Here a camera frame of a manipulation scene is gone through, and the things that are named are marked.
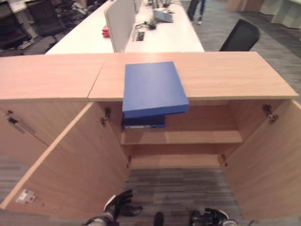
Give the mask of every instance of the binder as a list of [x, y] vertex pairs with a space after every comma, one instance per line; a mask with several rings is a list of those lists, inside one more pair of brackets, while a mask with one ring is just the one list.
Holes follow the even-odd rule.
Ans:
[[189, 102], [173, 62], [126, 65], [124, 118], [184, 113], [188, 108]]

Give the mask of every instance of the gray office chair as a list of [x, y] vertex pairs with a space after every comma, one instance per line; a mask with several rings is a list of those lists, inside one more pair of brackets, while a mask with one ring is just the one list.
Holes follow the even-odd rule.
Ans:
[[0, 49], [7, 50], [17, 48], [29, 41], [31, 36], [19, 23], [7, 1], [0, 3]]
[[32, 0], [25, 3], [33, 17], [36, 32], [42, 37], [52, 36], [55, 40], [49, 45], [47, 52], [58, 42], [55, 35], [64, 32], [66, 27], [57, 16], [50, 0]]
[[240, 19], [224, 42], [220, 51], [249, 51], [259, 40], [259, 29]]

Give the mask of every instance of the desk divider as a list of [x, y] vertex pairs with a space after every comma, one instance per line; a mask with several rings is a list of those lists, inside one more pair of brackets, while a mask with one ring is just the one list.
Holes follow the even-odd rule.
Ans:
[[124, 52], [135, 23], [133, 0], [115, 0], [104, 12], [114, 52]]

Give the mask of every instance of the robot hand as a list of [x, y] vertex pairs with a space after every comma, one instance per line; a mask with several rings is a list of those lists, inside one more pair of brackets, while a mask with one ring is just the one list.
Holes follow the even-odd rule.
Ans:
[[230, 220], [228, 215], [220, 210], [205, 208], [204, 214], [194, 210], [190, 213], [190, 226], [237, 226], [235, 220]]
[[104, 207], [104, 213], [89, 219], [83, 225], [89, 226], [112, 226], [119, 225], [116, 220], [119, 215], [124, 217], [135, 217], [141, 213], [143, 208], [128, 205], [132, 202], [133, 190], [127, 190], [119, 195], [112, 196]]

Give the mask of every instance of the cabinet top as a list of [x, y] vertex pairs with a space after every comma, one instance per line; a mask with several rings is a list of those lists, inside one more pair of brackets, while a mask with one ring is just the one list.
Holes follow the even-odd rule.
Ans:
[[298, 94], [256, 52], [119, 53], [108, 56], [90, 92], [121, 101], [125, 65], [173, 61], [189, 100], [288, 99]]
[[173, 61], [189, 100], [298, 94], [256, 52], [115, 53], [0, 58], [0, 101], [121, 101], [125, 65]]
[[0, 58], [0, 100], [86, 99], [106, 55]]

